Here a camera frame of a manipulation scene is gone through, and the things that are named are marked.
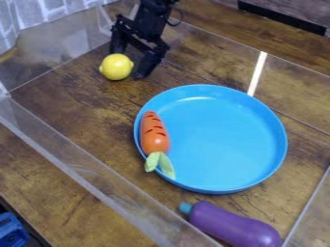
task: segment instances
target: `blue object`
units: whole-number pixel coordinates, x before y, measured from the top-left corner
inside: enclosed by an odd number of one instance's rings
[[[283,125],[255,97],[215,85],[188,85],[156,95],[133,123],[138,146],[140,118],[154,111],[169,136],[175,185],[205,194],[227,194],[253,186],[279,168],[287,150]]]
[[[179,211],[185,214],[185,215],[189,215],[191,213],[191,210],[192,210],[192,205],[187,204],[187,203],[180,203],[180,206],[179,206]]]
[[[10,212],[0,214],[0,246],[22,247],[28,240],[28,234],[20,221]]]

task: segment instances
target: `lemon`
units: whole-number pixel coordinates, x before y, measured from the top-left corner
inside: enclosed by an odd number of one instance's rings
[[[110,80],[122,80],[128,77],[133,62],[124,54],[108,55],[100,64],[100,73]]]

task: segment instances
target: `wood grain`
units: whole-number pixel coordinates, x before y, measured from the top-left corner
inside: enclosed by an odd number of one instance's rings
[[[325,0],[243,0],[243,2],[330,28],[330,3]]]
[[[216,1],[185,0],[180,1],[179,7],[185,22],[303,67],[330,74],[328,39],[233,10]]]
[[[1,196],[53,246],[154,246],[2,125],[0,136]]]
[[[185,21],[328,71],[325,42],[309,34],[289,28],[279,32],[280,25],[205,1],[183,1],[183,10]],[[169,209],[176,211],[181,201],[207,200],[269,223],[284,238],[330,162],[328,119],[323,115],[328,109],[328,81],[269,60],[256,96],[276,110],[285,127],[284,163],[269,179],[236,194],[207,196],[184,191],[156,174],[142,172],[132,141],[137,110],[152,96],[179,85],[209,83],[245,91],[257,58],[257,51],[228,41],[215,45],[213,38],[205,39],[199,32],[184,36],[184,41],[176,41],[168,33],[175,46],[166,62],[144,80],[110,83],[104,79],[96,69],[106,54],[102,46],[14,90],[12,97]],[[319,49],[309,53],[303,45]],[[153,246],[3,127],[0,135],[1,194],[53,246]]]
[[[106,47],[97,48],[34,80],[14,91],[13,99],[172,210],[181,201],[208,200],[269,223],[285,237],[330,160],[330,137],[277,114],[289,149],[275,175],[252,189],[229,196],[204,196],[179,189],[156,174],[144,174],[130,136],[132,122],[150,96],[173,86],[207,81],[165,64],[148,79],[109,83],[94,67],[105,50]]]

